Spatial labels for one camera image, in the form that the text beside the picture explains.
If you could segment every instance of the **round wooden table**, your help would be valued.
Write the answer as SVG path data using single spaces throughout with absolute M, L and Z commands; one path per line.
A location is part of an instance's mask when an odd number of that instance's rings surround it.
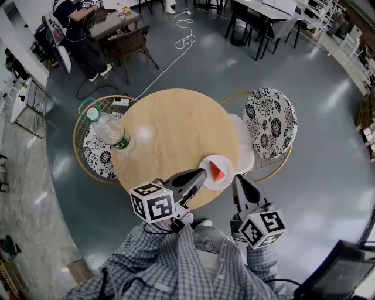
M 112 150 L 118 180 L 125 190 L 155 178 L 198 168 L 211 154 L 228 158 L 236 169 L 238 138 L 227 112 L 216 101 L 196 91 L 158 91 L 135 103 L 121 118 L 134 141 L 126 154 Z M 188 203 L 196 209 L 222 191 L 204 186 Z

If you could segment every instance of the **checkered shirt sleeve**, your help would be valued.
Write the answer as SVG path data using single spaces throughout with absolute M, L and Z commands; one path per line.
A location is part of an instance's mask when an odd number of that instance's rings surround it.
M 143 231 L 144 224 L 142 222 L 141 225 L 134 227 L 119 249 L 113 252 L 104 263 L 103 267 L 106 267 L 109 273 L 105 286 L 106 296 L 114 293 L 112 279 L 116 289 L 119 290 L 125 281 L 132 280 L 136 273 L 147 269 L 155 261 L 165 235 L 145 233 Z M 165 230 L 170 230 L 164 222 L 159 222 L 158 226 Z M 155 233 L 163 233 L 162 230 L 155 226 L 148 225 L 148 230 Z M 68 292 L 63 300 L 98 299 L 102 283 L 103 274 L 76 286 Z
M 277 273 L 277 255 L 274 246 L 247 250 L 247 266 L 263 282 L 271 279 L 280 279 Z M 285 294 L 286 286 L 282 281 L 269 282 L 267 285 L 276 296 Z

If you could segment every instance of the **black floral cushion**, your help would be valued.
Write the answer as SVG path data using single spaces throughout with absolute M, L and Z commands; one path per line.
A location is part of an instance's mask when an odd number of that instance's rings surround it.
M 243 121 L 253 138 L 254 151 L 265 159 L 286 153 L 297 134 L 297 117 L 292 103 L 273 88 L 260 88 L 249 96 Z
M 111 114 L 116 120 L 122 117 L 122 114 L 114 112 Z M 84 157 L 90 168 L 105 178 L 117 178 L 112 164 L 112 147 L 98 138 L 98 135 L 90 125 L 86 131 L 83 141 Z

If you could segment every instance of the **white sneaker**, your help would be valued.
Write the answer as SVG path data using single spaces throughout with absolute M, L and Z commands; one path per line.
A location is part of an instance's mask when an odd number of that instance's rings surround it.
M 200 222 L 199 225 L 211 227 L 212 226 L 212 221 L 209 220 L 209 219 L 206 219 L 206 220 L 203 220 L 202 222 Z
M 107 69 L 106 69 L 104 72 L 101 72 L 101 73 L 100 73 L 100 76 L 101 76 L 101 77 L 104 77 L 105 75 L 107 75 L 107 73 L 108 73 L 110 70 L 112 70 L 112 65 L 109 63 L 109 64 L 107 64 Z
M 94 82 L 94 80 L 99 76 L 99 73 L 96 73 L 95 77 L 94 78 L 89 78 L 89 81 L 90 82 Z
M 165 12 L 170 15 L 174 15 L 176 13 L 170 6 L 165 6 Z

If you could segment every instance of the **red triangular object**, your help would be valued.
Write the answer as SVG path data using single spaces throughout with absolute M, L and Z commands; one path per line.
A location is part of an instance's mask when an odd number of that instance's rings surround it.
M 211 171 L 212 179 L 215 182 L 225 177 L 225 174 L 223 173 L 223 171 L 220 170 L 217 167 L 217 165 L 215 165 L 212 161 L 210 161 L 210 171 Z

